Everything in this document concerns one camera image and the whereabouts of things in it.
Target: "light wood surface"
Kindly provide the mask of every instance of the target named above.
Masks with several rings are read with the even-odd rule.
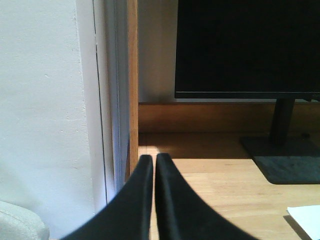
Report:
[[[273,112],[273,103],[141,103],[139,132],[263,132]],[[320,131],[320,104],[296,103],[290,131]]]
[[[130,173],[138,161],[138,1],[127,1],[129,73],[129,161]]]
[[[139,154],[171,154],[186,181],[214,210],[260,240],[309,240],[287,207],[320,205],[320,185],[269,183],[239,144],[242,133],[140,134]],[[311,140],[320,146],[320,133]],[[158,240],[153,204],[151,240]]]

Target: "wooden desk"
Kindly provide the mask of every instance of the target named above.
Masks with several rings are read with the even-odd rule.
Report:
[[[287,207],[320,204],[320,185],[269,183],[239,144],[239,133],[140,134],[139,154],[171,154],[186,181],[214,210],[261,240],[310,239]],[[311,134],[320,145],[320,134]],[[157,240],[155,209],[151,239]]]

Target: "wooden frame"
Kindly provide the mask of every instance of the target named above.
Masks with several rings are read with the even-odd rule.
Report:
[[[138,162],[138,0],[127,1],[129,77],[129,153],[127,172]]]
[[[139,104],[140,133],[268,132],[274,103]],[[320,104],[294,105],[290,132],[320,132]]]

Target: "monitor stand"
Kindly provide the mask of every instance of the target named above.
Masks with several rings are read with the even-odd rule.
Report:
[[[242,145],[273,184],[320,184],[320,148],[287,137],[294,99],[277,99],[269,137],[242,137]]]

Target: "black monitor screen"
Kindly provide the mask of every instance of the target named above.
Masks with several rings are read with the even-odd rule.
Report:
[[[319,98],[320,0],[179,0],[176,98]]]

